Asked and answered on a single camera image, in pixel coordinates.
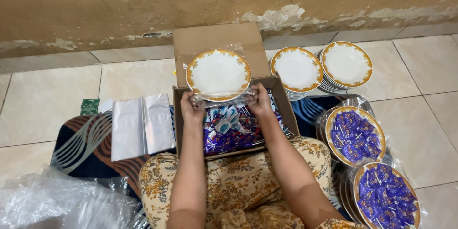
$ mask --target green card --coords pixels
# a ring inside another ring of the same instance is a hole
[[[81,113],[80,115],[93,115],[97,114],[97,109],[99,108],[100,99],[83,99],[81,104]]]

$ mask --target mat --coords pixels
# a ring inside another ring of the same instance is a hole
[[[319,114],[338,105],[341,101],[358,97],[353,94],[330,95],[325,97],[306,97],[291,102],[299,131],[302,136],[316,138],[314,123]],[[170,113],[173,118],[173,106]],[[68,120],[60,128],[54,148],[51,166],[76,178],[129,177],[129,196],[138,199],[140,188],[138,174],[142,165],[151,157],[144,155],[136,158],[111,162],[111,120],[112,113],[78,116]],[[339,163],[332,163],[333,175],[342,168]],[[336,184],[333,176],[333,188]],[[329,201],[348,220],[351,218],[341,207],[338,192],[331,190]],[[135,217],[137,224],[145,224],[143,209]]]

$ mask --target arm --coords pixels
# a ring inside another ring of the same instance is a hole
[[[259,91],[259,97],[250,103],[250,109],[261,127],[273,170],[291,212],[310,229],[326,219],[345,220],[324,195],[307,161],[284,135],[264,86],[259,83],[253,88]]]
[[[193,92],[181,99],[184,129],[178,169],[170,196],[169,229],[201,229],[205,227],[207,179],[203,158],[203,111],[194,111],[189,103]]]

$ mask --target floral fabric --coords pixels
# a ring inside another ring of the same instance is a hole
[[[331,182],[329,149],[323,142],[312,138],[298,137],[292,144],[308,162],[317,182],[328,196]],[[304,228],[283,198],[267,151],[209,161],[206,168],[206,228]],[[166,227],[176,169],[176,156],[163,153],[153,156],[140,170],[138,181],[143,209],[156,229]],[[323,229],[359,228],[354,223],[339,220],[327,220],[320,226]]]

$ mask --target person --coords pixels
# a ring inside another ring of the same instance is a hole
[[[156,229],[365,228],[346,221],[329,202],[331,158],[321,141],[289,141],[278,125],[264,86],[248,104],[267,151],[205,162],[204,111],[181,99],[183,143],[173,154],[153,156],[140,170],[146,217]]]

